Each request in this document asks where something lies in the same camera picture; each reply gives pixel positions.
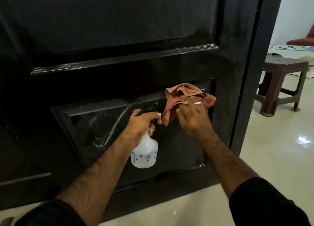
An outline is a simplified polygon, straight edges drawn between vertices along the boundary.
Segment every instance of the white spray bottle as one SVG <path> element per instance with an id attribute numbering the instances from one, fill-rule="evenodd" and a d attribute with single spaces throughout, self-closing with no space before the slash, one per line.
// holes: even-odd
<path id="1" fill-rule="evenodd" d="M 143 113 L 155 112 L 158 103 L 142 109 L 136 116 Z M 148 135 L 148 129 L 142 136 L 140 144 L 131 153 L 131 162 L 137 168 L 149 168 L 155 164 L 157 159 L 158 143 L 156 140 L 151 139 Z"/>

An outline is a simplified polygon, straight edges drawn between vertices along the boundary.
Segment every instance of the red chair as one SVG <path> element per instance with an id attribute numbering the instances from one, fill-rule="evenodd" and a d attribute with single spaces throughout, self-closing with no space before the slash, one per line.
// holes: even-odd
<path id="1" fill-rule="evenodd" d="M 305 38 L 287 41 L 287 45 L 314 46 L 314 24 Z"/>

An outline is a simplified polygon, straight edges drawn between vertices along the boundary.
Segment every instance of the black shirt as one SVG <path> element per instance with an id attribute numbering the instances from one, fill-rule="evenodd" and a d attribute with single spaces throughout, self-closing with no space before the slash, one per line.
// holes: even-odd
<path id="1" fill-rule="evenodd" d="M 307 215 L 292 200 L 262 178 L 242 183 L 231 195 L 229 207 L 236 225 L 310 225 Z M 86 226 L 72 207 L 56 199 L 34 208 L 15 225 Z"/>

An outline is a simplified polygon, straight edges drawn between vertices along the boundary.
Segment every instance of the orange checkered rag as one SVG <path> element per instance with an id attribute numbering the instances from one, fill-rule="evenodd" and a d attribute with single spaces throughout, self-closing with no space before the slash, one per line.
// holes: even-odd
<path id="1" fill-rule="evenodd" d="M 179 97 L 182 94 L 186 96 L 196 95 L 199 101 L 204 104 L 206 111 L 209 109 L 210 106 L 214 105 L 216 100 L 216 97 L 214 97 L 213 95 L 204 93 L 199 88 L 189 83 L 182 83 L 172 88 L 167 88 L 167 103 L 165 111 L 162 115 L 162 122 L 164 125 L 168 126 L 177 116 L 174 107 L 184 102 L 184 100 Z"/>

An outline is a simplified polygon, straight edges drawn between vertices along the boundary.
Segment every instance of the hairy forearm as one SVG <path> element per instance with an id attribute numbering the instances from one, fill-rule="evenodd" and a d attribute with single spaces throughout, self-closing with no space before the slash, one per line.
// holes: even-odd
<path id="1" fill-rule="evenodd" d="M 110 200 L 136 141 L 123 132 L 75 182 L 57 198 L 73 207 L 87 226 L 96 226 Z"/>
<path id="2" fill-rule="evenodd" d="M 227 148 L 215 133 L 200 138 L 199 141 L 208 154 L 229 199 L 244 181 L 252 177 L 259 177 L 252 168 Z"/>

